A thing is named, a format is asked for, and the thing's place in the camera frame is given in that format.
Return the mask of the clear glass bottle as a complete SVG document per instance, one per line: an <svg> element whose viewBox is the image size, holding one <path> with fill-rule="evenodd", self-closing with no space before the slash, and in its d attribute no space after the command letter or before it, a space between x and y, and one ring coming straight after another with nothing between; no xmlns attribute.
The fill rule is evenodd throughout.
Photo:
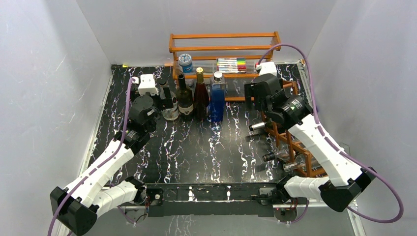
<svg viewBox="0 0 417 236"><path fill-rule="evenodd" d="M176 120L179 117L179 107L176 94L171 91L166 79L161 79L158 83L160 85L159 96L161 99L160 107L162 115L165 120Z"/></svg>

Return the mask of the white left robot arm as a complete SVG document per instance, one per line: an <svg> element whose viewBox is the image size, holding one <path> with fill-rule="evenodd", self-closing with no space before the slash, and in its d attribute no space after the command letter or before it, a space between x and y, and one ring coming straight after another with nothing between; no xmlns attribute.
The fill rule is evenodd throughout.
<svg viewBox="0 0 417 236"><path fill-rule="evenodd" d="M159 92L155 85L139 85L139 96L126 101L122 130L105 151L76 180L65 188L56 187L50 193L53 219L60 221L71 233L83 236L97 219L124 203L136 205L150 202L147 185L135 177L103 190L114 173L130 161L150 140L160 115Z"/></svg>

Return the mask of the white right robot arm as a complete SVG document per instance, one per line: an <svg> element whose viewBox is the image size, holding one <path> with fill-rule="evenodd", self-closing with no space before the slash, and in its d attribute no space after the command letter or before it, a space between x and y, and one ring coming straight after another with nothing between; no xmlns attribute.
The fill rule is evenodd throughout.
<svg viewBox="0 0 417 236"><path fill-rule="evenodd" d="M284 204L295 198L321 200L331 209L342 212L375 179L372 167L361 167L348 160L336 144L314 120L311 106L299 95L287 96L282 82L268 73L244 85L249 109L262 111L294 135L324 168L327 177L288 175L276 184L270 194Z"/></svg>

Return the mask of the dark green wine bottle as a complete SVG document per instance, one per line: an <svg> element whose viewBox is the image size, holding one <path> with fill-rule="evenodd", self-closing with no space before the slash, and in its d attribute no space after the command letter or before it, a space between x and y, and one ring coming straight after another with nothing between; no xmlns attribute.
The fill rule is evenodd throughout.
<svg viewBox="0 0 417 236"><path fill-rule="evenodd" d="M185 76L183 74L178 75L176 96L181 116L186 120L193 119L193 94L191 88L186 84Z"/></svg>

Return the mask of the blue glass bottle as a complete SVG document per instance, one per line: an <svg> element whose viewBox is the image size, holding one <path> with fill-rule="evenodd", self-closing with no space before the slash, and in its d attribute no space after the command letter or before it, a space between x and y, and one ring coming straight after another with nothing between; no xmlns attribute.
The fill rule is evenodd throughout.
<svg viewBox="0 0 417 236"><path fill-rule="evenodd" d="M216 71L210 79L210 118L212 122L223 120L226 83L222 72Z"/></svg>

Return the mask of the gold foil wine bottle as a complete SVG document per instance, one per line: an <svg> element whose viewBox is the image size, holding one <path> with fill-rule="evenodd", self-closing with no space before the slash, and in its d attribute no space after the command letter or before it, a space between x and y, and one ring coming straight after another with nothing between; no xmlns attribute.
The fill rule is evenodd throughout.
<svg viewBox="0 0 417 236"><path fill-rule="evenodd" d="M196 86L194 91L194 112L197 119L204 120L208 116L209 94L204 82L204 70L196 68Z"/></svg>

